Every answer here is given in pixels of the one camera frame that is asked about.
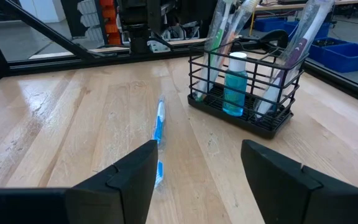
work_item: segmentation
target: plastic wrapped toothbrush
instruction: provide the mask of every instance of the plastic wrapped toothbrush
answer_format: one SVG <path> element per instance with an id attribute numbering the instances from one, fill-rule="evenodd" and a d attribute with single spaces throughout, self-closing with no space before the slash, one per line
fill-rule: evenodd
<path id="1" fill-rule="evenodd" d="M 155 117 L 152 139 L 157 140 L 158 149 L 160 149 L 162 138 L 163 138 L 163 128 L 165 121 L 165 99 L 163 96 L 160 96 L 157 105 L 157 115 Z M 163 180 L 164 169 L 163 162 L 159 159 L 157 162 L 157 175 L 155 177 L 154 188 Z"/>
<path id="2" fill-rule="evenodd" d="M 279 57 L 279 61 L 284 62 L 285 67 L 293 66 L 300 58 L 302 58 L 310 48 L 314 37 L 323 24 L 327 14 L 330 12 L 334 0 L 309 0 L 305 7 L 301 21 L 299 22 L 298 30 L 295 32 L 294 38 Z M 300 64 L 291 69 L 284 80 L 284 70 L 279 70 L 275 76 L 270 79 L 273 85 L 284 86 L 294 75 L 299 71 Z M 280 89 L 269 86 L 263 94 L 263 98 L 270 101 L 277 101 Z M 255 103 L 255 110 L 260 114 L 266 114 L 272 107 L 271 103 L 259 100 Z M 256 114 L 258 121 L 262 115 Z"/>
<path id="3" fill-rule="evenodd" d="M 205 50 L 214 50 L 221 45 L 223 40 L 224 30 L 228 22 L 231 22 L 232 17 L 229 16 L 230 8 L 237 0 L 218 0 L 218 3 L 215 7 L 214 17 L 212 19 L 211 27 L 208 31 L 207 41 L 205 43 Z M 215 55 L 211 55 L 209 59 L 209 64 L 213 66 L 213 63 L 216 61 Z M 204 64 L 208 65 L 208 54 L 204 54 Z M 204 79 L 208 78 L 208 68 L 203 68 L 201 70 L 201 77 Z M 197 89 L 201 91 L 206 91 L 207 83 L 205 81 L 199 81 L 197 84 Z M 201 101 L 203 94 L 196 92 L 196 100 Z"/>
<path id="4" fill-rule="evenodd" d="M 232 44 L 230 44 L 236 36 L 240 33 L 242 28 L 244 27 L 245 23 L 248 21 L 248 19 L 251 17 L 252 13 L 254 12 L 256 6 L 258 5 L 259 0 L 245 0 L 238 8 L 236 13 L 234 14 L 233 21 L 230 24 L 229 31 L 224 36 L 223 41 L 221 45 L 224 45 L 224 47 L 221 47 L 219 49 L 220 54 L 228 54 Z M 223 66 L 224 58 L 222 56 L 217 56 L 216 61 L 213 63 L 217 68 L 221 68 Z M 219 71 L 217 70 L 211 70 L 210 71 L 210 80 L 215 81 L 218 77 Z"/>

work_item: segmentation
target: white bottle cap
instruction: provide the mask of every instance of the white bottle cap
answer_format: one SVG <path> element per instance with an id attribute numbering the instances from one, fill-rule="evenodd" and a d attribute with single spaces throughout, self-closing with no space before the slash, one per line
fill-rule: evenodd
<path id="1" fill-rule="evenodd" d="M 233 52 L 233 53 L 230 53 L 230 56 L 237 57 L 237 58 L 247 58 L 247 54 L 242 53 L 242 52 Z M 230 61 L 229 61 L 229 70 L 230 71 L 243 72 L 245 69 L 246 69 L 245 61 L 230 58 Z"/>

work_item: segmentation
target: blue and white toothbrush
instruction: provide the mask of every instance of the blue and white toothbrush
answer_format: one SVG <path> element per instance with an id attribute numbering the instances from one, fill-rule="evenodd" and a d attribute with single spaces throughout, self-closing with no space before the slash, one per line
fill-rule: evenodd
<path id="1" fill-rule="evenodd" d="M 162 133 L 165 121 L 165 101 L 163 97 L 158 100 L 157 116 L 155 118 L 152 139 L 157 140 L 158 146 L 160 146 L 162 140 Z M 163 163 L 161 160 L 157 162 L 157 175 L 155 177 L 154 188 L 162 181 L 164 177 Z"/>

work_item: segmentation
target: toothbrush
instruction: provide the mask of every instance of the toothbrush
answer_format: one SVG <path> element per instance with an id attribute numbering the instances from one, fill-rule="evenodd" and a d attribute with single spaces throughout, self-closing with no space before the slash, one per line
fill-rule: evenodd
<path id="1" fill-rule="evenodd" d="M 334 1 L 325 1 L 325 0 L 317 0 L 317 4 L 319 4 L 319 9 L 316 14 L 316 17 L 313 19 L 309 29 L 306 31 L 302 39 L 299 41 L 298 46 L 292 51 L 290 58 L 285 62 L 284 67 L 291 67 L 296 63 L 296 61 L 304 54 L 307 43 L 314 38 L 316 35 L 316 31 L 319 29 L 321 24 L 324 22 L 326 15 L 331 10 L 331 6 Z M 282 82 L 285 82 L 284 79 L 284 70 L 281 70 L 276 76 L 273 85 L 281 85 Z M 267 91 L 264 93 L 263 98 L 266 100 L 277 101 L 279 97 L 280 89 L 277 87 L 268 87 Z M 272 106 L 271 103 L 262 101 L 260 102 L 259 107 L 257 108 L 257 112 L 261 114 L 266 114 L 267 111 Z M 257 121 L 259 121 L 262 117 L 260 114 L 255 115 Z"/>
<path id="2" fill-rule="evenodd" d="M 155 124 L 152 134 L 152 139 L 157 140 L 158 146 L 160 146 L 162 140 L 164 120 L 165 120 L 165 100 L 161 96 L 160 99 L 158 100 L 157 115 L 155 118 Z M 154 188 L 156 188 L 158 184 L 163 180 L 163 177 L 164 177 L 163 162 L 161 160 L 158 160 Z"/>
<path id="3" fill-rule="evenodd" d="M 224 44 L 227 44 L 227 45 L 224 47 L 222 54 L 227 54 L 230 51 L 231 44 L 228 44 L 228 43 L 232 42 L 235 39 L 236 30 L 237 30 L 237 27 L 238 27 L 240 21 L 241 20 L 248 21 L 249 17 L 254 12 L 258 3 L 259 3 L 259 0 L 247 0 L 241 4 L 239 12 L 237 13 L 237 16 L 235 17 L 234 22 L 231 24 L 231 28 L 230 28 L 229 32 L 227 33 L 226 37 L 224 38 L 224 40 L 225 40 Z M 223 65 L 223 58 L 224 57 L 218 58 L 217 65 L 219 65 L 219 68 L 222 67 L 222 65 Z"/>
<path id="4" fill-rule="evenodd" d="M 157 140 L 157 144 L 160 145 L 162 139 L 162 131 L 165 119 L 165 102 L 163 97 L 160 97 L 158 100 L 157 106 L 157 116 L 155 118 L 154 131 L 153 131 L 153 140 Z"/>
<path id="5" fill-rule="evenodd" d="M 231 8 L 231 5 L 233 3 L 235 3 L 236 0 L 223 0 L 223 1 L 226 3 L 226 7 L 224 8 L 224 14 L 223 14 L 223 20 L 222 20 L 221 26 L 219 27 L 218 33 L 215 35 L 215 38 L 214 38 L 212 46 L 211 46 L 211 50 L 213 50 L 213 52 L 216 52 L 216 50 L 214 50 L 214 49 L 218 48 L 221 45 L 224 29 L 226 28 L 226 23 L 227 23 L 227 20 L 229 19 L 230 8 Z M 215 55 L 212 54 L 209 59 L 210 65 L 212 67 L 213 67 L 212 62 L 214 62 L 214 56 Z M 202 72 L 201 76 L 207 78 L 208 70 L 209 70 L 209 68 L 203 68 L 201 71 Z M 206 82 L 199 82 L 199 84 L 200 84 L 200 87 L 198 88 L 199 90 L 206 89 L 206 85 L 207 85 Z M 212 84 L 210 83 L 208 85 L 208 88 L 210 89 L 211 87 L 212 87 Z M 201 92 L 197 91 L 196 99 L 198 101 L 202 100 L 202 96 L 203 96 L 203 94 Z"/>

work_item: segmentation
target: toothbrush packaging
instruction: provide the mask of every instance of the toothbrush packaging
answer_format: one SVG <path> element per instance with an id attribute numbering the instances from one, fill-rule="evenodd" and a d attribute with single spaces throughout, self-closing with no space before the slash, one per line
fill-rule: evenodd
<path id="1" fill-rule="evenodd" d="M 294 37 L 288 44 L 288 47 L 282 52 L 281 56 L 279 56 L 276 63 L 291 68 L 299 59 L 309 52 L 313 39 L 323 24 L 327 14 L 330 12 L 333 4 L 334 0 L 309 0 L 307 2 Z M 294 76 L 296 76 L 300 66 L 301 64 L 293 67 L 286 76 L 284 70 L 274 71 L 273 75 L 270 77 L 270 84 L 285 86 Z M 263 98 L 270 101 L 277 101 L 279 97 L 281 98 L 289 91 L 290 87 L 284 89 L 281 96 L 279 96 L 279 89 L 274 86 L 269 86 L 263 93 Z M 254 107 L 260 114 L 266 114 L 271 109 L 276 109 L 271 108 L 271 103 L 262 100 L 257 100 Z M 257 120 L 262 117 L 260 114 L 256 115 Z"/>
<path id="2" fill-rule="evenodd" d="M 245 0 L 241 5 L 237 4 L 237 0 L 218 0 L 216 5 L 213 23 L 209 28 L 205 50 L 213 51 L 219 54 L 228 54 L 231 49 L 231 42 L 240 33 L 244 24 L 252 15 L 259 0 Z M 204 65 L 214 68 L 221 68 L 224 63 L 224 57 L 211 54 L 208 61 L 208 54 L 204 55 Z M 219 72 L 217 70 L 203 67 L 201 69 L 201 77 L 215 82 Z M 208 85 L 208 89 L 212 89 L 213 84 Z M 200 80 L 197 83 L 197 89 L 206 92 L 207 83 Z M 202 101 L 204 96 L 202 92 L 194 94 L 197 101 Z"/>

